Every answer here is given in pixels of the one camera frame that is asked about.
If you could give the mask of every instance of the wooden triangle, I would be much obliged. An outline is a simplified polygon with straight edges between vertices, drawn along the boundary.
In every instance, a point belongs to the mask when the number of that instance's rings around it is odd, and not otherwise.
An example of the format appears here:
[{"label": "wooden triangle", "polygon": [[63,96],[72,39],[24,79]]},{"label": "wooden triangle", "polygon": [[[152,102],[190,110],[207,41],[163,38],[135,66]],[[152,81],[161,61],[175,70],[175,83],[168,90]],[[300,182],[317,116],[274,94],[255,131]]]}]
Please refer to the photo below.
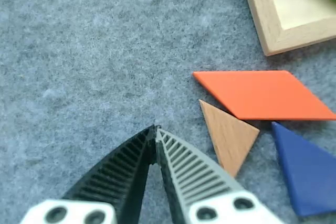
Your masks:
[{"label": "wooden triangle", "polygon": [[199,102],[218,162],[235,177],[260,130],[202,100]]}]

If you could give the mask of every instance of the gray carpet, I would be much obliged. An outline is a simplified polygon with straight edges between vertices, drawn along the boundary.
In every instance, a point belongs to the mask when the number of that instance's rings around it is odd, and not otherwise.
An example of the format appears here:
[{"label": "gray carpet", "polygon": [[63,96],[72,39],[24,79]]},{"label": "gray carpet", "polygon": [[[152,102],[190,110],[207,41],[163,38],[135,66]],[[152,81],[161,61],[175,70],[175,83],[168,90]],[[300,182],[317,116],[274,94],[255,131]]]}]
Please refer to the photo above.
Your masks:
[{"label": "gray carpet", "polygon": [[[264,57],[246,0],[0,0],[0,219],[59,198],[153,123],[215,159],[195,70],[291,71],[336,111],[336,41]],[[269,123],[237,179],[286,223],[291,209]],[[336,155],[336,122],[285,126]],[[172,223],[157,166],[140,223]]]}]

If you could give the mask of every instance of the wooden tray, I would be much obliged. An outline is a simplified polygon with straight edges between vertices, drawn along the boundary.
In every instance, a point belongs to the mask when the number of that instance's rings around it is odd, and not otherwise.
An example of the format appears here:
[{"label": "wooden tray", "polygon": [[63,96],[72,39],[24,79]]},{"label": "wooden tray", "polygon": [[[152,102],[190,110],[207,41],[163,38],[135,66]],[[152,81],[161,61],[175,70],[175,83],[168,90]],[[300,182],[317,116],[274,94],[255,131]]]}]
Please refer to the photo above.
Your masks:
[{"label": "wooden tray", "polygon": [[333,0],[248,0],[266,56],[336,38]]}]

